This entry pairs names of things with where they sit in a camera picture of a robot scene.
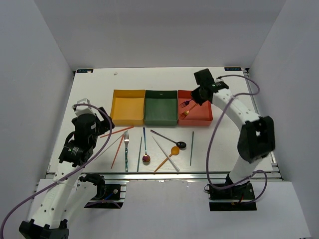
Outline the purple fork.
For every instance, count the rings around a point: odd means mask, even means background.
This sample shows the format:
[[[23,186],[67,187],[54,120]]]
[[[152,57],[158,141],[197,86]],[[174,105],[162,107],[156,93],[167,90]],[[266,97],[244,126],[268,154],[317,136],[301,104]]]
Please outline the purple fork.
[[[191,101],[192,101],[192,99],[191,100],[186,100],[186,101],[182,102],[179,106],[181,108],[184,108],[184,107],[188,106]]]

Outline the gold fork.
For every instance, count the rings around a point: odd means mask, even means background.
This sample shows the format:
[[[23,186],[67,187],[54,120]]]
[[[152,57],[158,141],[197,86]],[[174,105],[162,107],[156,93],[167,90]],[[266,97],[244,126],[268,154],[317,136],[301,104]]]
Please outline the gold fork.
[[[197,106],[198,104],[193,105],[191,108],[189,108],[187,111],[184,111],[182,114],[180,114],[180,117],[182,119],[186,118],[189,113]]]

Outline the orange chopstick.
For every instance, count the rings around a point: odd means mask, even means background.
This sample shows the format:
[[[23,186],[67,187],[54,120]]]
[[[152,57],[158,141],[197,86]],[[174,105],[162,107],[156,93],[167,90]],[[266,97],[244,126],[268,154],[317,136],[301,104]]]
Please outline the orange chopstick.
[[[123,128],[123,129],[120,129],[117,131],[113,131],[112,133],[104,134],[104,135],[100,136],[100,138],[107,137],[107,136],[112,135],[112,134],[120,133],[120,132],[129,130],[129,129],[132,129],[132,128],[134,128],[134,126],[126,127],[126,128]]]
[[[115,153],[115,156],[114,156],[114,159],[113,159],[113,162],[112,162],[112,165],[111,165],[111,169],[113,169],[114,163],[115,163],[116,158],[117,158],[117,156],[118,156],[118,153],[119,153],[119,150],[120,150],[120,148],[121,148],[121,145],[122,145],[123,140],[124,140],[124,135],[122,135],[122,137],[121,137],[120,143],[119,143],[119,145],[118,145],[117,151],[116,151],[116,153]]]

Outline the teal chopstick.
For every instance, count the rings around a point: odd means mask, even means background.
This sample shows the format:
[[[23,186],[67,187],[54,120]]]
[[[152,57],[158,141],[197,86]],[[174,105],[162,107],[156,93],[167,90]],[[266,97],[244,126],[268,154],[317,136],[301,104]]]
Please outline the teal chopstick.
[[[194,131],[192,132],[192,137],[191,137],[191,150],[190,150],[190,161],[189,161],[190,166],[192,164],[193,144],[194,144]]]
[[[140,167],[140,159],[141,159],[141,149],[142,149],[142,136],[140,139],[140,147],[139,147],[139,155],[138,155],[138,160],[137,160],[137,172],[139,172],[139,167]]]

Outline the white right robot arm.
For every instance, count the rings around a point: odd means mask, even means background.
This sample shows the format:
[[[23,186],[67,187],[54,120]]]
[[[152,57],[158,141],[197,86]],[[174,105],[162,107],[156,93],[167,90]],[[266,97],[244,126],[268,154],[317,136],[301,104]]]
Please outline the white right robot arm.
[[[225,186],[210,184],[215,190],[225,191],[228,197],[238,198],[243,193],[242,184],[255,175],[257,165],[275,149],[274,121],[249,110],[239,100],[240,93],[231,93],[222,76],[214,79],[209,69],[204,69],[194,73],[194,77],[198,87],[191,92],[191,98],[199,105],[210,102],[221,109],[221,116],[228,116],[240,131],[239,157]]]

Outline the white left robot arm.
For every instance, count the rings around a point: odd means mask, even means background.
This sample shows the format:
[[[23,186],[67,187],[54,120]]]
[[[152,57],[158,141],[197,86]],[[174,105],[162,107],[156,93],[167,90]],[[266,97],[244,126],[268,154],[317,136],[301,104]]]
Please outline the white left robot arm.
[[[53,182],[29,221],[21,222],[19,232],[26,239],[66,239],[67,225],[89,200],[102,199],[106,193],[104,177],[81,173],[95,157],[98,136],[114,128],[111,118],[100,109],[103,120],[95,113],[76,113],[74,131],[68,134],[59,156]]]

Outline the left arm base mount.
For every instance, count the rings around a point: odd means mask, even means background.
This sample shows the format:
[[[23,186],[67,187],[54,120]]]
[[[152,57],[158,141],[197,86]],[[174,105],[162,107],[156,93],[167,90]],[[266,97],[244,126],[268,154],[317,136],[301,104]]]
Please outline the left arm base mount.
[[[86,174],[79,177],[80,184],[90,183],[96,195],[89,200],[84,208],[95,209],[120,209],[124,203],[124,185],[106,183],[105,178],[99,174]]]

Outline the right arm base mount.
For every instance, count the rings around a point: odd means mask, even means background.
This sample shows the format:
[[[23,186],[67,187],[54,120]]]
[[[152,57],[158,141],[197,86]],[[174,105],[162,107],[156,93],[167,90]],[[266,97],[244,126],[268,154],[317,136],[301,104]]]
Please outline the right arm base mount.
[[[204,191],[209,195],[209,209],[211,212],[257,210],[255,202],[249,203],[255,199],[250,182],[226,190],[217,190],[207,184]]]

